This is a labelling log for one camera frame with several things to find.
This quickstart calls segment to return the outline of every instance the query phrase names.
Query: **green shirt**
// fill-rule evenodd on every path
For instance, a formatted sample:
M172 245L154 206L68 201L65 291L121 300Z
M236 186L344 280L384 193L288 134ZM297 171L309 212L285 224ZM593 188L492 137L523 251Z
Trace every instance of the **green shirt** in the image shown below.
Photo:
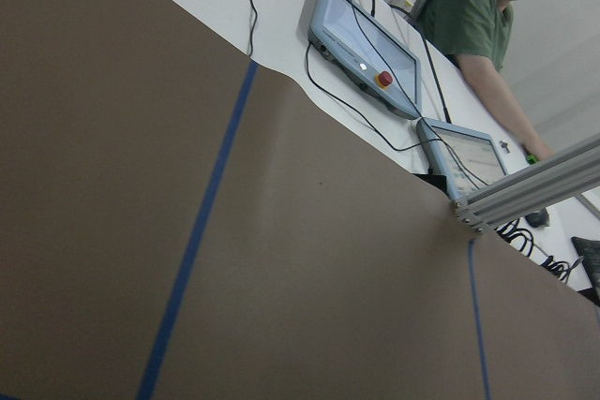
M497 0L429 0L419 26L441 53L466 53L489 58L500 70L513 23L509 5L498 10Z

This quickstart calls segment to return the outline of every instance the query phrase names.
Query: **white surface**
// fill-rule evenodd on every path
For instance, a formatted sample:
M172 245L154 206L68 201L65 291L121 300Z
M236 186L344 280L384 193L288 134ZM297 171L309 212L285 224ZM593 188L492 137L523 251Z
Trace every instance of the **white surface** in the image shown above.
M227 39L237 49L248 52L250 23L248 0L173 1ZM370 9L370 0L358 1ZM265 67L292 77L317 106L403 168L414 172L426 172L428 164L421 149L404 153L391 150L354 112L323 94L308 79L305 71L305 51L308 44L308 24L314 2L315 0L254 0L259 11L259 20L254 35L253 59ZM390 33L404 42L421 61L423 114L427 117L443 119L437 88L420 35L396 12L392 11L383 0L377 0L376 11L377 20ZM501 150L506 168L511 172L523 168L525 162L518 145L490 117L465 85L454 66L435 48L429 47L453 122L460 126L485 131L492 136L496 143L499 140L509 142L510 154ZM311 50L309 62L311 74L319 83L354 105L396 147L405 147L417 142L414 132L415 123L398 118L387 111L378 101L362 93L339 69L326 62L316 51ZM539 235L540 244L544 247L547 246L549 253L556 253L554 250L558 247L551 242L563 239L565 234L559 215L552 216L552 227L535 234L536 237ZM570 286L581 289L575 275L572 280L573 282L569 283Z

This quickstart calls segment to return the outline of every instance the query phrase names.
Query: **blue line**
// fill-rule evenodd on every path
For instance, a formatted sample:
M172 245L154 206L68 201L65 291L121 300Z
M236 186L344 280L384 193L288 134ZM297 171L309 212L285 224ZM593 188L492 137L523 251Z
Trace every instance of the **blue line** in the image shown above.
M475 280L475 269L473 265L473 248L475 240L469 242L469 274L471 275L472 308L475 314L475 324L477 326L477 343L479 344L479 361L481 362L481 375L484 383L486 400L491 400L488 378L488 360L486 359L486 348L484 347L484 333L481 326L481 316L479 314L479 298L477 296L477 282Z
M203 239L204 231L206 230L208 218L211 213L215 197L217 196L218 187L223 176L223 172L225 171L227 159L233 146L233 139L235 137L235 133L237 132L237 128L239 127L242 113L244 112L244 107L248 101L248 94L252 87L252 82L254 81L257 68L258 65L254 61L250 60L244 83L242 84L242 88L235 103L232 117L229 125L227 126L227 131L225 133L225 137L223 138L223 142L221 143L221 148L219 150L217 160L215 161L213 172L211 173L210 182L206 188L206 191L204 192L200 211L198 212L198 216L196 217L196 221L194 223L194 228L192 229L189 241L187 243L186 253L184 254L181 265L179 266L179 272L175 278L171 297L167 303L167 309L160 323L160 328L158 329L157 338L143 375L142 384L140 385L140 389L138 391L138 400L148 400L154 393L158 375L160 373L160 367L162 366L167 346L169 345L169 340L173 332L173 327L177 320L181 303L183 302L194 260L196 259L198 249Z

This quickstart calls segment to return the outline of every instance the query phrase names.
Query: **gray device casing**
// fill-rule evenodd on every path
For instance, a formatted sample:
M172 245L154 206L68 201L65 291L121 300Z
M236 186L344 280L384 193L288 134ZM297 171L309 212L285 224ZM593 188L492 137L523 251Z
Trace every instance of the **gray device casing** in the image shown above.
M356 15L362 15L363 19L371 22L407 59L414 63L414 103L402 92L395 80L387 88L381 88L376 82L375 77L380 74L371 62L366 61L358 55L342 40L324 26L325 15L329 0L317 0L310 28L308 30L308 39L312 42L319 53L327 60L339 65L346 75L356 83L361 90L382 100L388 109L394 114L405 119L416 119L421 116L421 64L419 59L409 51L401 42L385 31L374 18L366 13L360 6L357 6L350 0L348 8L355 8Z
M501 160L498 154L498 149L494 145L491 136L480 131L465 128L463 126L455 126L453 124L447 124L446 122L424 117L419 122L417 122L416 133L419 140L423 144L423 150L425 151L430 167L433 169L433 173L436 175L444 175L446 177L448 197L450 197L450 199L457 200L463 197L464 194L457 190L457 185L454 176L452 175L452 170L448 166L448 163L446 162L446 159L444 157L443 142L432 141L438 139L438 137L431 130L432 127L441 130L451 131L467 137L487 141L494 151L494 155L498 160L498 165L502 169L502 172L504 173L504 175L508 173L506 171L506 167L503 164L503 161Z

